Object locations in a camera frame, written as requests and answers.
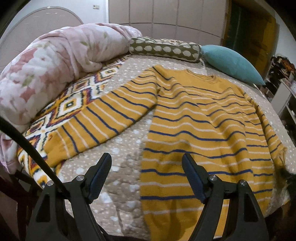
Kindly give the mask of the yellow striped knit sweater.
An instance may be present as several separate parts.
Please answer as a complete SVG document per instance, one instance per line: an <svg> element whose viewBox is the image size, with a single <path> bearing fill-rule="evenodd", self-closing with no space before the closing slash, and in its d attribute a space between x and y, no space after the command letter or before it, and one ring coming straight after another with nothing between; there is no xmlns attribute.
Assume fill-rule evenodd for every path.
<svg viewBox="0 0 296 241"><path fill-rule="evenodd" d="M140 200L152 240L188 238L201 214L181 166L185 153L211 175L246 180L262 212L286 148L259 105L223 78L152 66L84 107L44 146L55 166L119 135L154 110L140 170Z"/></svg>

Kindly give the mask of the beige dotted quilted bedspread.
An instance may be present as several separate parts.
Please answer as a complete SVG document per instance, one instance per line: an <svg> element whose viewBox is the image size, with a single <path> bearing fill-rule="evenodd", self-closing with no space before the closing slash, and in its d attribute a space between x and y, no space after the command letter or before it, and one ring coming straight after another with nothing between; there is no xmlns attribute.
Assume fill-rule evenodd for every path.
<svg viewBox="0 0 296 241"><path fill-rule="evenodd" d="M177 70L189 68L202 74L216 73L213 68L203 67L200 63L151 56L126 57L122 60L113 60L102 70L74 82L67 88L67 92L85 94L91 89L90 97L97 97L119 87L145 67L153 64ZM118 137L67 160L59 173L61 180L72 180L77 175L84 174L87 168L98 161L101 154L111 153L111 171L100 196L91 204L91 210L96 221L109 234L117 237L136 237L144 240L149 238L139 200L139 171L151 120L152 115L148 114L136 126Z"/></svg>

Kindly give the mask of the geometric patterned fleece blanket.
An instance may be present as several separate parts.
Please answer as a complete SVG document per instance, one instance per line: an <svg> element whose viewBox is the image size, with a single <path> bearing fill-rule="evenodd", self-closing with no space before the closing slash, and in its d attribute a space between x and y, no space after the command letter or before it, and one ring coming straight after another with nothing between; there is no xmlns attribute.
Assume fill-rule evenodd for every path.
<svg viewBox="0 0 296 241"><path fill-rule="evenodd" d="M125 55L104 62L101 70L67 84L61 94L37 114L23 136L44 160L47 159L44 144L49 135L87 104L98 99L108 81L118 73L129 57Z"/></svg>

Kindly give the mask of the white shelf unit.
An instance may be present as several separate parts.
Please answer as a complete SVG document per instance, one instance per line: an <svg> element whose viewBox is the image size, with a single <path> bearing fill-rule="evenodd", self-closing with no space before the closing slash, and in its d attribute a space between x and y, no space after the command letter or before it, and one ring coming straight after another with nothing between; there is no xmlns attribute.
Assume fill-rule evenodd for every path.
<svg viewBox="0 0 296 241"><path fill-rule="evenodd" d="M272 56L264 81L265 85L260 87L260 91L295 142L295 65L287 57Z"/></svg>

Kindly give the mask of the pink floral comforter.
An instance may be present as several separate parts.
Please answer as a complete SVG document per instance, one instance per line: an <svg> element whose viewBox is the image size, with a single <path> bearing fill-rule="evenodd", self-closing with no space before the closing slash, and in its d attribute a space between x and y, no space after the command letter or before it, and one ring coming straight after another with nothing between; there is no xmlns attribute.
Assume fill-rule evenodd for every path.
<svg viewBox="0 0 296 241"><path fill-rule="evenodd" d="M83 24L41 35L1 73L1 117L24 133L67 84L128 52L142 33L119 24Z"/></svg>

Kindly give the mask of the teal cushion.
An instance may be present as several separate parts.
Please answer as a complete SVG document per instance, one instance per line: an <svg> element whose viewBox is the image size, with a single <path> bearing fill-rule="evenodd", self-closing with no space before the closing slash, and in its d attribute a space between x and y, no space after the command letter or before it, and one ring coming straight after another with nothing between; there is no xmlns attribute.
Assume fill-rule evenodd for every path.
<svg viewBox="0 0 296 241"><path fill-rule="evenodd" d="M219 71L245 83L265 85L257 69L236 51L219 45L203 45L201 52L204 59Z"/></svg>

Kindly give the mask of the olive white-spotted bolster pillow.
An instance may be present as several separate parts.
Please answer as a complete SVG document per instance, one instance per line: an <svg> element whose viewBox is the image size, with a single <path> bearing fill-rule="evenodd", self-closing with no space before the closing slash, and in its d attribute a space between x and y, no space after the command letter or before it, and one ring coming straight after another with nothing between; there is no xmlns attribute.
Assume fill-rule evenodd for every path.
<svg viewBox="0 0 296 241"><path fill-rule="evenodd" d="M153 39L147 36L132 38L129 52L133 55L173 58L192 63L199 62L201 58L201 46L194 42Z"/></svg>

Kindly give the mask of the arched headboard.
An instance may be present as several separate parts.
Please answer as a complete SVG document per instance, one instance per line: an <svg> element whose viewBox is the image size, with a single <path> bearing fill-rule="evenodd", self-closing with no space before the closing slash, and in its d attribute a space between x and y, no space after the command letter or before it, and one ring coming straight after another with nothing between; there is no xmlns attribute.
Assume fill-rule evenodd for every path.
<svg viewBox="0 0 296 241"><path fill-rule="evenodd" d="M1 70L37 37L62 27L82 24L75 13L59 6L40 8L27 14L1 38Z"/></svg>

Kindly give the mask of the brown wooden door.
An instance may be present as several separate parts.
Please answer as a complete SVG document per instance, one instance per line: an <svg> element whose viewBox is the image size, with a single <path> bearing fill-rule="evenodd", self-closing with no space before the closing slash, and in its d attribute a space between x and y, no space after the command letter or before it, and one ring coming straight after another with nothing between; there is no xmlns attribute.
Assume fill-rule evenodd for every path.
<svg viewBox="0 0 296 241"><path fill-rule="evenodd" d="M260 1L228 1L222 45L246 58L262 78L267 75L276 36L274 14Z"/></svg>

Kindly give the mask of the beige wardrobe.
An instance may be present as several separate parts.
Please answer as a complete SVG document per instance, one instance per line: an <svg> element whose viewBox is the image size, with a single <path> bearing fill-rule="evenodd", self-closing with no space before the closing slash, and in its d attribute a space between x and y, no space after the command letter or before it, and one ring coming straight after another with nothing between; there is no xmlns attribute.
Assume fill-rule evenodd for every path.
<svg viewBox="0 0 296 241"><path fill-rule="evenodd" d="M108 1L110 23L132 26L144 36L200 45L222 42L229 1Z"/></svg>

